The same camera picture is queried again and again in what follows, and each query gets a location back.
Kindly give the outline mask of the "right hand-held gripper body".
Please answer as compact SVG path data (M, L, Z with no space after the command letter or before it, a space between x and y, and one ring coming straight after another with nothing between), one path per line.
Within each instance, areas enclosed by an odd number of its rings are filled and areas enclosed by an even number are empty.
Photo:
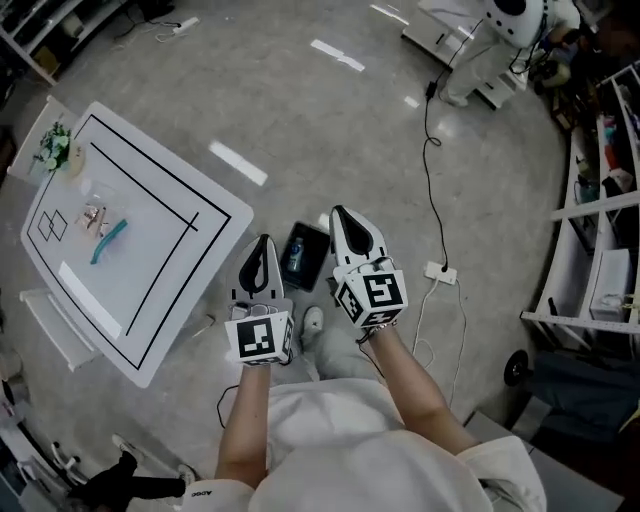
M336 258L333 278L334 300L356 328L393 323L408 307L403 272L389 256Z

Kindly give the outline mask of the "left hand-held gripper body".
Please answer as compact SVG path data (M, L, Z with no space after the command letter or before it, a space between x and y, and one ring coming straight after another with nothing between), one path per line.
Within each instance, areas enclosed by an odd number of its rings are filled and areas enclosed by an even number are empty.
M236 302L224 326L232 360L246 366L286 365L292 358L293 303Z

